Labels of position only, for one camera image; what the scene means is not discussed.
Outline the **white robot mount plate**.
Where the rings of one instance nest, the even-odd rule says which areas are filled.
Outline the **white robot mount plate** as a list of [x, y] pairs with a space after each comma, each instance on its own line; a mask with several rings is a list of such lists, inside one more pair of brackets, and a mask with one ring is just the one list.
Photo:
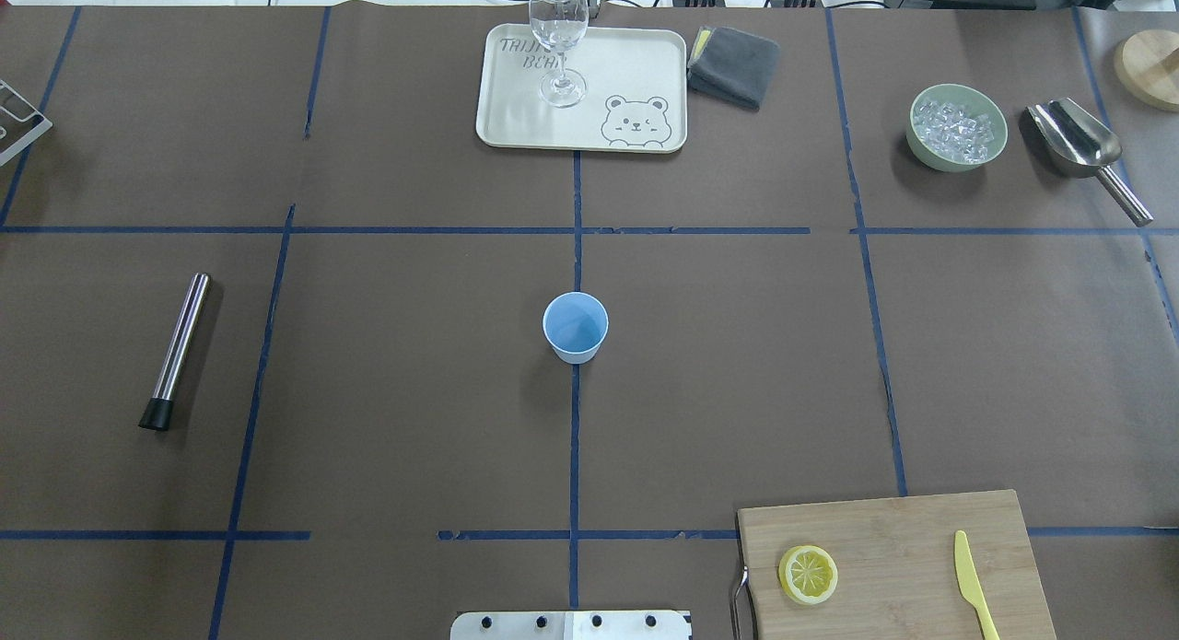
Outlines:
[[692, 639], [687, 611], [468, 611], [450, 639]]

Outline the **steel muddler black tip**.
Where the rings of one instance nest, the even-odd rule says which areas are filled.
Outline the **steel muddler black tip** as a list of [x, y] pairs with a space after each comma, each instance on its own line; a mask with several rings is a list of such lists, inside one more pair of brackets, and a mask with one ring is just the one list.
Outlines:
[[140, 429], [165, 433], [171, 425], [177, 385], [180, 384], [184, 367], [193, 341], [195, 325], [199, 319], [209, 285], [209, 273], [195, 273], [182, 301], [182, 311], [174, 322], [169, 347], [152, 395], [138, 421]]

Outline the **round wooden stand base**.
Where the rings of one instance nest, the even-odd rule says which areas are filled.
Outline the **round wooden stand base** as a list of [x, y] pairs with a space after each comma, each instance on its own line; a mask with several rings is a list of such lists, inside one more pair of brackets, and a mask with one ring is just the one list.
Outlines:
[[1152, 108], [1178, 111], [1178, 32], [1144, 29], [1117, 44], [1115, 74]]

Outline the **folded grey cloth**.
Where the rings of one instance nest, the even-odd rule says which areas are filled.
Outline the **folded grey cloth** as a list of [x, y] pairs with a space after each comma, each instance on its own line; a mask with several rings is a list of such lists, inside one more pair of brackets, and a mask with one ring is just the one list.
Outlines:
[[758, 111], [782, 57], [778, 41], [742, 29], [704, 26], [686, 68], [689, 90]]

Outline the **steel ice scoop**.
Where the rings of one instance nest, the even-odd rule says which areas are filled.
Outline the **steel ice scoop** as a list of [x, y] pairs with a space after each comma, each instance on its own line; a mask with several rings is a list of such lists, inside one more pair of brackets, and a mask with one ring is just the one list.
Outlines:
[[1026, 111], [1058, 171], [1071, 178], [1095, 178], [1134, 226], [1146, 227], [1154, 222], [1150, 209], [1117, 174], [1115, 163], [1124, 156], [1124, 146], [1096, 116], [1071, 98], [1032, 104]]

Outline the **yellow plastic knife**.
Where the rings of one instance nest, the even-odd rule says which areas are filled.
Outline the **yellow plastic knife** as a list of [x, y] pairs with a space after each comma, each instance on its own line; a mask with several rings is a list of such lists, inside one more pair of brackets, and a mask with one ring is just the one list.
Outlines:
[[954, 569], [961, 598], [975, 611], [981, 635], [986, 640], [999, 640], [997, 625], [994, 623], [988, 603], [986, 603], [969, 537], [967, 532], [961, 529], [954, 532]]

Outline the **blue plastic cup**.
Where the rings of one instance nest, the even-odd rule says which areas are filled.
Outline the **blue plastic cup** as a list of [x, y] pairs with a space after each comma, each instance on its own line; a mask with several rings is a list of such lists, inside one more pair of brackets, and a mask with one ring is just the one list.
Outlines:
[[556, 358], [569, 365], [590, 362], [610, 330], [608, 312], [602, 301], [584, 292], [556, 296], [542, 317], [544, 338], [547, 339]]

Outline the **yellow lemon half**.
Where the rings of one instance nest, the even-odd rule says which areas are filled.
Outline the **yellow lemon half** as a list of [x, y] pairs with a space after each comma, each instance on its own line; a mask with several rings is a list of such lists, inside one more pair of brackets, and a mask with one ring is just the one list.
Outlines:
[[834, 596], [839, 570], [834, 556], [818, 546], [795, 546], [783, 553], [777, 565], [782, 590], [803, 606], [825, 603]]

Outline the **clear wine glass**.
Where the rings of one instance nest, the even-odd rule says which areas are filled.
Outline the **clear wine glass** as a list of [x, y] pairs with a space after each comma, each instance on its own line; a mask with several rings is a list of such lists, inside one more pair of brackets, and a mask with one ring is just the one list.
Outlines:
[[555, 108], [572, 108], [586, 95], [587, 83], [577, 70], [566, 66], [566, 55], [584, 39], [590, 27], [590, 0], [531, 0], [531, 31], [553, 57], [544, 74], [540, 94]]

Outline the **green bowl of ice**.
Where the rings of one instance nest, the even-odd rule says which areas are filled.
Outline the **green bowl of ice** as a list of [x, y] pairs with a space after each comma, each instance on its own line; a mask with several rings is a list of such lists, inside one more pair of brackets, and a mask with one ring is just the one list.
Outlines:
[[905, 116], [905, 141], [929, 169], [969, 171], [1002, 154], [1008, 125], [988, 95], [947, 83], [914, 97]]

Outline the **bamboo cutting board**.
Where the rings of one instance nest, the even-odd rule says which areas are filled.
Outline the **bamboo cutting board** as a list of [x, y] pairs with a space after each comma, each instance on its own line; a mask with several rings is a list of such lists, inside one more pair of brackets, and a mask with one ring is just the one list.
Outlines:
[[[968, 537], [997, 636], [1056, 636], [1013, 490], [762, 506], [737, 521], [758, 639], [980, 639], [956, 578], [956, 532]], [[795, 546], [834, 556], [834, 598], [788, 598], [777, 565]]]

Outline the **cream bear serving tray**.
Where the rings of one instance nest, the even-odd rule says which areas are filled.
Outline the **cream bear serving tray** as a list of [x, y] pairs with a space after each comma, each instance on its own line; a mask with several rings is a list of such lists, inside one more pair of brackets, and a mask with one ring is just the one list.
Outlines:
[[485, 39], [475, 131], [490, 146], [677, 152], [689, 133], [686, 60], [677, 32], [592, 27], [568, 60], [587, 93], [556, 108], [542, 95], [555, 59], [526, 24], [500, 24]]

